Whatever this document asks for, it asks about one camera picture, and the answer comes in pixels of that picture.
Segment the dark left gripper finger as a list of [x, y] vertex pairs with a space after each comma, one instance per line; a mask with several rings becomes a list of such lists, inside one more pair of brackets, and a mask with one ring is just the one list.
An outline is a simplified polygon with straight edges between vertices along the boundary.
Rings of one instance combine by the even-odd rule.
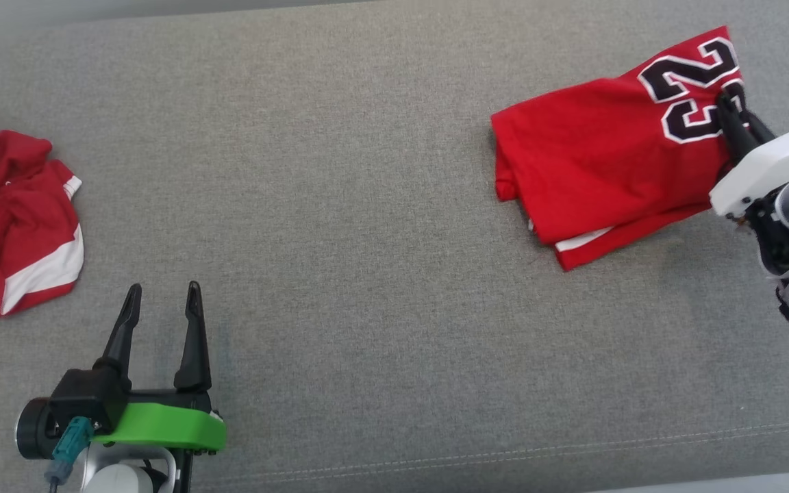
[[101, 357], [93, 364], [93, 369], [112, 368], [120, 377], [127, 377], [131, 359], [132, 337], [140, 321], [143, 290], [139, 283], [129, 287], [118, 318]]
[[173, 386], [179, 392], [205, 392], [212, 381], [203, 299], [197, 281], [189, 281], [185, 317], [188, 325], [184, 352]]

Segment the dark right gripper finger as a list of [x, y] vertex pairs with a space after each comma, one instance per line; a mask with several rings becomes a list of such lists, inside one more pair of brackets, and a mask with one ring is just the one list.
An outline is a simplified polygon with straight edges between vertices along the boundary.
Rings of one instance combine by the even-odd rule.
[[742, 124], [749, 135], [745, 138], [749, 146], [760, 146], [776, 138], [773, 131], [751, 110], [742, 111]]
[[730, 162], [739, 165], [752, 150], [759, 147], [759, 140], [749, 129], [747, 112], [742, 109], [738, 97], [720, 92], [715, 103]]

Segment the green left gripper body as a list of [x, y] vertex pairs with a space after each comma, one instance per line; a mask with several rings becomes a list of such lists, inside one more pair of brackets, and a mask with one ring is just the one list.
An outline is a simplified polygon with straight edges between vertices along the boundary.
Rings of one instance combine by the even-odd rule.
[[195, 457], [225, 449], [227, 425], [209, 405], [129, 403], [93, 439], [95, 492], [189, 492]]

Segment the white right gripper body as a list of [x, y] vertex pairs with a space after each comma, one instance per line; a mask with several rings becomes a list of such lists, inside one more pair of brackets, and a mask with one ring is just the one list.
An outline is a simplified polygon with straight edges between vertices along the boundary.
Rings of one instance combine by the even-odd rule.
[[744, 220], [771, 279], [789, 279], [789, 132], [751, 150], [710, 193], [714, 212]]

